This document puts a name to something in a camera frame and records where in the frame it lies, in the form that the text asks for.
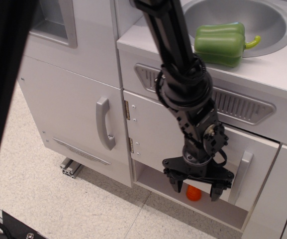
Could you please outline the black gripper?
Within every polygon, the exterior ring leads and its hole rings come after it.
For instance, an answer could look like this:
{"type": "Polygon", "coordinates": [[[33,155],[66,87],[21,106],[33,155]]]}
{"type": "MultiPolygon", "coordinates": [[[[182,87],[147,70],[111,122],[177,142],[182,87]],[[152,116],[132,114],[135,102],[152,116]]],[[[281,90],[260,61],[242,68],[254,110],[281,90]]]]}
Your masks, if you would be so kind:
{"type": "Polygon", "coordinates": [[[197,160],[186,150],[181,157],[164,159],[164,173],[174,191],[180,193],[186,179],[204,182],[211,184],[211,201],[217,201],[224,190],[231,188],[234,179],[234,174],[224,168],[227,155],[223,150],[219,150],[218,153],[223,158],[221,163],[216,163],[213,157],[197,160]]]}

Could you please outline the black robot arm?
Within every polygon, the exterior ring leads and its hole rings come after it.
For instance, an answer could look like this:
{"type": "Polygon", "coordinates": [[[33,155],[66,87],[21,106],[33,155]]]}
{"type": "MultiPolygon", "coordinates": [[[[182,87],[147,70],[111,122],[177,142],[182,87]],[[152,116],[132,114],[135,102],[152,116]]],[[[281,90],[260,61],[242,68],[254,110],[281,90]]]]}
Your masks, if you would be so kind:
{"type": "MultiPolygon", "coordinates": [[[[163,61],[156,93],[184,134],[181,157],[164,159],[170,184],[208,183],[216,201],[234,175],[216,163],[228,138],[212,80],[192,53],[177,0],[137,0],[163,61]]],[[[132,185],[112,0],[0,0],[0,140],[15,80],[44,145],[132,185]]]]}

